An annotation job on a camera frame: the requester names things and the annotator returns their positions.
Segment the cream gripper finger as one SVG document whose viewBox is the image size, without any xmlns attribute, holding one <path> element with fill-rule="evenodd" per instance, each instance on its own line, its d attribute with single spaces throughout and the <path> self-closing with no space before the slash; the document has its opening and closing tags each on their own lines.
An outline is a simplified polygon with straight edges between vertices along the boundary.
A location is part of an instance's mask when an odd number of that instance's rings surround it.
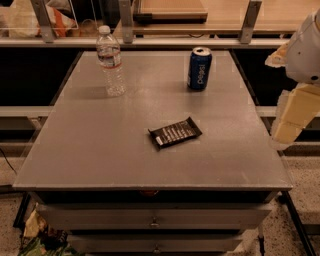
<svg viewBox="0 0 320 256">
<path fill-rule="evenodd" d="M 287 49 L 287 43 L 281 45 L 275 52 L 267 57 L 265 64 L 273 68 L 284 67 L 287 63 Z"/>
<path fill-rule="evenodd" d="M 320 87 L 298 83 L 292 91 L 283 90 L 271 126 L 271 147 L 285 150 L 320 112 Z"/>
</svg>

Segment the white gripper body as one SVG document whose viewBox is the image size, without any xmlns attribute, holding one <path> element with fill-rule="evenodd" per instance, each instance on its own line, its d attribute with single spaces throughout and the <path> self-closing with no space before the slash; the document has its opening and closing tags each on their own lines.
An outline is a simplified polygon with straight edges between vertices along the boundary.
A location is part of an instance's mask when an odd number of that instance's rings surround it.
<svg viewBox="0 0 320 256">
<path fill-rule="evenodd" d="M 307 16 L 292 35 L 286 75 L 299 83 L 320 84 L 320 9 Z"/>
</svg>

